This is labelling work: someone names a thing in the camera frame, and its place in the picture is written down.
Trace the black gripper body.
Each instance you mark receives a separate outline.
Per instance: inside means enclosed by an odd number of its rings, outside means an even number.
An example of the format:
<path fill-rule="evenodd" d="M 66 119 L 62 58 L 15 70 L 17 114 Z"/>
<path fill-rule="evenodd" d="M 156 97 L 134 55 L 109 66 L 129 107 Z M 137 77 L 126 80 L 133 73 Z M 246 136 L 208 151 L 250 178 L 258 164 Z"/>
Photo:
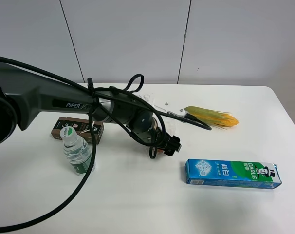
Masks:
<path fill-rule="evenodd" d="M 158 153 L 173 156 L 175 152 L 179 152 L 181 144 L 180 139 L 177 136 L 170 136 L 165 132 L 163 140 L 160 141 L 159 139 L 161 136 L 162 131 L 157 128 L 154 132 L 154 156 L 157 156 Z"/>

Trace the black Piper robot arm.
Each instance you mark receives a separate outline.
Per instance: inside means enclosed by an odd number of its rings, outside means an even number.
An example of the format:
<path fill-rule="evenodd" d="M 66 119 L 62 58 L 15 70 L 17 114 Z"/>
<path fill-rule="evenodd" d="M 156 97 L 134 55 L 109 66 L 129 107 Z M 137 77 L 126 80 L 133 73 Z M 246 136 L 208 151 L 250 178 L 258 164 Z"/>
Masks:
<path fill-rule="evenodd" d="M 0 144 L 16 127 L 26 130 L 40 112 L 81 113 L 92 121 L 116 123 L 152 152 L 171 156 L 180 139 L 165 130 L 161 115 L 130 91 L 83 87 L 35 67 L 0 58 Z"/>

